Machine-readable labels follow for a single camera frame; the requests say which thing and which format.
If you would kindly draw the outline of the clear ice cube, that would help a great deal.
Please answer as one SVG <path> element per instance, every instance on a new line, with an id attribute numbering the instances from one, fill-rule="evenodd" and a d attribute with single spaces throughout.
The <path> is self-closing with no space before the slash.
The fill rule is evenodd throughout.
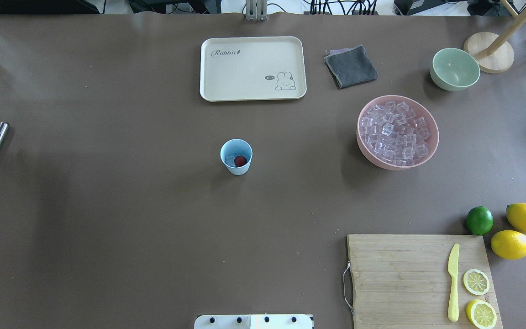
<path id="1" fill-rule="evenodd" d="M 225 164 L 229 167 L 236 167 L 235 158 L 236 155 L 234 154 L 225 156 Z"/>

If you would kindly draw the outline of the red strawberry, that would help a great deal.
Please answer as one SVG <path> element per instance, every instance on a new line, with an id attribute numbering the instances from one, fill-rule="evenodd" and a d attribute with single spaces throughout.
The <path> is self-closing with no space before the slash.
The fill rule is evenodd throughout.
<path id="1" fill-rule="evenodd" d="M 246 166 L 247 163 L 248 163 L 248 160 L 247 160 L 247 158 L 245 156 L 242 156 L 242 155 L 236 156 L 236 158 L 235 158 L 235 165 L 236 165 L 236 167 Z"/>

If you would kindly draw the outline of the light blue cup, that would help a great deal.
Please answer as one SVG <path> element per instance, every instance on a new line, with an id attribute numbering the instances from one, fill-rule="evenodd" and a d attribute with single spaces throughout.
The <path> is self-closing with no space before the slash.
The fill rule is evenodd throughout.
<path id="1" fill-rule="evenodd" d="M 220 152 L 222 163 L 234 175 L 243 175 L 248 171 L 252 155 L 250 144 L 242 139 L 228 140 L 223 144 Z"/>

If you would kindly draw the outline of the cream rabbit tray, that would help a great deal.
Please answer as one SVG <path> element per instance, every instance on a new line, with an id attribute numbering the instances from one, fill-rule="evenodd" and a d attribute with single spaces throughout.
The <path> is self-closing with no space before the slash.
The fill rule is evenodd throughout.
<path id="1" fill-rule="evenodd" d="M 202 43 L 199 92 L 209 102 L 296 100 L 307 92 L 303 44 L 294 36 Z"/>

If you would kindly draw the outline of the grey folded cloth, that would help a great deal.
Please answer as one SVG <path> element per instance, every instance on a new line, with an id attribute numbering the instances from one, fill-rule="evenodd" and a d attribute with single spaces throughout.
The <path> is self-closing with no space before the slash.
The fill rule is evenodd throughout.
<path id="1" fill-rule="evenodd" d="M 348 88 L 378 78 L 378 72 L 361 44 L 354 48 L 330 50 L 324 61 L 338 88 Z"/>

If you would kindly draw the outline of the wooden cutting board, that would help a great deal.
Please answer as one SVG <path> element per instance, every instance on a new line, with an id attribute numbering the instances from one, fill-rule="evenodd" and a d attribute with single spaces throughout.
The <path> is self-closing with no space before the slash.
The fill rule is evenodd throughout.
<path id="1" fill-rule="evenodd" d="M 447 260 L 458 244 L 459 319 L 447 318 Z M 466 305 L 476 296 L 462 281 L 478 269 L 491 279 L 486 246 L 474 235 L 349 234 L 355 329 L 471 329 Z"/>

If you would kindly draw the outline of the green bowl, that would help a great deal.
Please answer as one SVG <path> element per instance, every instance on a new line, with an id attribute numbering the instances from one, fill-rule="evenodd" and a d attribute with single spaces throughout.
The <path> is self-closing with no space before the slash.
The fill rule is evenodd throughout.
<path id="1" fill-rule="evenodd" d="M 480 78 L 478 62 L 466 51 L 443 48 L 433 57 L 430 77 L 446 91 L 461 91 L 472 87 Z"/>

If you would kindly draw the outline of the yellow plastic knife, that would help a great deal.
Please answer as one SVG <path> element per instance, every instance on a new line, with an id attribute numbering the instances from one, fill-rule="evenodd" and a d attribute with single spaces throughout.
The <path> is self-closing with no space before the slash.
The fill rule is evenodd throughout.
<path id="1" fill-rule="evenodd" d="M 450 292 L 447 302 L 447 318 L 451 322 L 459 319 L 458 307 L 458 267 L 460 245 L 454 244 L 447 260 L 447 272 L 450 275 Z"/>

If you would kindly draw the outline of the green lime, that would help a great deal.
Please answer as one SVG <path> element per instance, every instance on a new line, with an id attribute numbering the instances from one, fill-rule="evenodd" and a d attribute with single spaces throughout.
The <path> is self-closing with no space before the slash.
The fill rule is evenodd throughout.
<path id="1" fill-rule="evenodd" d="M 472 235 L 483 236 L 490 233 L 493 226 L 493 214 L 484 206 L 472 208 L 466 216 L 466 227 Z"/>

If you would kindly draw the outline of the lemon slice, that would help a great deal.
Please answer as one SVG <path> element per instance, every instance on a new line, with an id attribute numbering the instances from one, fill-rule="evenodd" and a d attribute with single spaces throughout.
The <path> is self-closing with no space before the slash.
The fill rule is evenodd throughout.
<path id="1" fill-rule="evenodd" d="M 483 296 L 490 290 L 490 279 L 484 271 L 469 269 L 462 277 L 465 289 L 476 296 Z"/>

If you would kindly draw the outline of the lemon half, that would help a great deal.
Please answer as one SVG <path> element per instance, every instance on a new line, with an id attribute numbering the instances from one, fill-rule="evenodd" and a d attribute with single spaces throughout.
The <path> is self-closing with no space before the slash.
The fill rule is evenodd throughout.
<path id="1" fill-rule="evenodd" d="M 474 299 L 466 304 L 466 316 L 477 329 L 494 329 L 498 314 L 488 302 Z"/>

